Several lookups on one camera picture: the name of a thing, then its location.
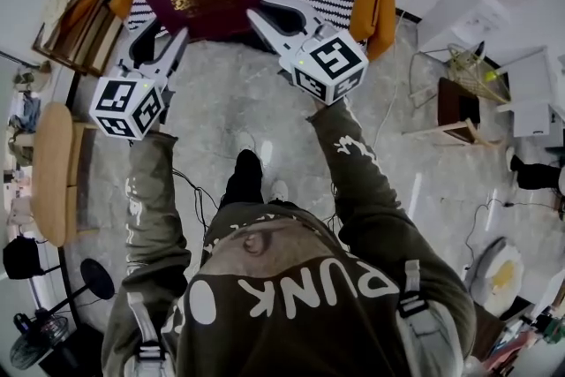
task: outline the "white cable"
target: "white cable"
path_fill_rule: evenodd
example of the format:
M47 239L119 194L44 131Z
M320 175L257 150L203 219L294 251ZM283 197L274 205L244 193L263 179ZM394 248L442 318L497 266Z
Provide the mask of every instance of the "white cable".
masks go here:
M387 115L385 115L384 119L382 120L382 123L380 123L379 129L377 131L377 136L374 138L373 152L374 152L374 155L376 157L377 163L379 163L379 153L377 152L377 144L379 143L380 131L382 130L382 127L385 125L385 123L387 122L388 117L390 117L390 112L392 111L392 108L395 105L396 97L398 96L398 60L396 59L396 37L398 35L398 29L400 28L400 25L403 22L403 18L404 18L405 13L406 13L406 10L404 10L403 13L400 15L400 18L398 19L398 24L396 24L395 41L393 43L393 50L392 50L392 57L395 60L395 92L392 95L392 101L390 102L390 105L388 106Z

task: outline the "black round stand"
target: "black round stand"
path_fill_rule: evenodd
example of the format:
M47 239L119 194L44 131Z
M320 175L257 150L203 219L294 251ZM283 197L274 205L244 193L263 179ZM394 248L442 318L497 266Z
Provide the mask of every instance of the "black round stand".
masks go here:
M90 258L83 260L80 263L80 274L85 282L85 285L79 290L75 290L68 298L62 302L53 306L45 315L50 316L59 311L63 306L69 303L69 301L78 297L85 290L90 290L96 297L102 300L110 300L114 297L116 293L114 290L114 283L110 278L108 272L102 267L102 265L95 260Z
M80 274L85 285L96 297L110 300L114 297L114 283L108 272L95 260L83 260L80 264Z

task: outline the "wooden shelf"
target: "wooden shelf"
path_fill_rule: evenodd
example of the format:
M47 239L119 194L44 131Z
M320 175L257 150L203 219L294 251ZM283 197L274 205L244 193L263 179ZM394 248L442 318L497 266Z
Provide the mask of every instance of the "wooden shelf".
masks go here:
M71 0L44 45L41 41L45 25L41 26L32 50L80 74L102 76L122 29L121 20L109 8L109 1ZM66 20L70 24L63 30Z

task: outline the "olive green sweatshirt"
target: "olive green sweatshirt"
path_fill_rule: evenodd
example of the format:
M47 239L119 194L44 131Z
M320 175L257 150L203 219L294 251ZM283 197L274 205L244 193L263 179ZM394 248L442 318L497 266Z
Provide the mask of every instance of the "olive green sweatshirt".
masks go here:
M423 297L448 308L469 355L472 301L400 208L348 107L339 101L308 121L328 161L339 235L350 250L304 210L235 203L212 221L190 282L171 172L177 139L152 133L133 145L128 276L104 338L105 375L124 375L142 342L132 294L179 377L410 375L396 325L407 260L419 260Z

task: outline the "cable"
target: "cable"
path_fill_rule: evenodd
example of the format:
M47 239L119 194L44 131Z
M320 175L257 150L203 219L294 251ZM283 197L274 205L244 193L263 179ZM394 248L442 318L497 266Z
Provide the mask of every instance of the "cable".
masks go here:
M98 303L98 302L100 302L101 300L102 300L101 298L98 298L98 299L96 299L94 302L85 303L84 305L78 305L78 306L76 306L76 307L77 307L77 308L82 308L83 306L94 305L95 303ZM57 316L58 314L70 313L70 312L71 312L71 310L57 311L56 313L53 313L53 316ZM33 320L35 320L35 319L37 319L37 318L34 316L34 317L32 317L30 320L33 321Z
M511 202L502 202L500 200L497 200L496 198L491 198L486 204L481 204L477 206L477 209L475 210L475 215L474 215L474 219L473 219L473 227L471 228L471 232L467 235L467 238L465 239L465 246L467 248L469 248L469 251L471 252L471 264L469 266L467 266L467 268L472 268L473 264L475 263L475 252L473 252L473 249L471 248L471 246L469 245L469 239L471 238L473 232L475 232L475 228L477 228L477 214L478 211L482 208L485 207L486 210L489 210L489 207L491 205L491 203L493 201L496 201L497 203L500 203L502 207L514 207L514 206L541 206L541 207L547 207L548 209L551 210L555 210L555 208L553 206L549 206L547 204L542 204L542 203L511 203Z
M488 211L489 206L491 205L491 203L493 201L497 201L499 203L501 203L501 205L504 207L504 203L500 200L497 200L496 198L491 198L486 204L481 204L477 206L477 209L475 209L475 216L474 216L474 220L473 220L473 227L471 228L471 232L467 235L467 238L465 239L465 246L467 248L469 248L469 251L471 252L471 264L469 266L467 266L468 268L472 268L473 264L475 263L475 252L473 252L473 249L471 248L471 246L469 245L469 239L471 238L471 236L473 235L473 232L475 232L475 228L477 228L477 214L478 211L482 208L485 207L486 210Z
M551 209L552 211L555 210L555 207L553 206L549 206L548 204L542 204L542 203L504 203L503 204L504 207L514 207L514 206L542 206L542 207L547 207L548 209Z
M378 156L378 153L377 153L377 145L379 143L380 131L382 130L385 123L387 122L388 117L390 117L390 112L392 111L392 108L395 105L396 97L398 96L398 60L396 59L396 36L398 35L398 30L400 28L400 25L403 22L404 14L406 14L406 10L404 10L403 13L400 15L400 18L398 19L398 24L396 24L395 42L393 44L393 50L392 50L393 59L395 60L395 92L392 95L392 101L390 102L390 105L388 106L387 114L385 115L384 119L380 123L379 129L377 130L377 135L374 138L374 143L373 143L373 151L374 151L375 160L377 161L377 163L379 162L379 156Z
M204 233L206 234L208 226L206 225L206 219L204 218L204 194L208 196L208 198L212 201L212 204L216 209L219 209L218 205L215 203L214 198L212 198L212 195L210 195L202 187L195 185L189 179L189 177L186 176L185 173L173 168L173 175L184 179L189 184L189 186L194 190L194 213L196 214L196 218L198 219L200 224L204 227Z

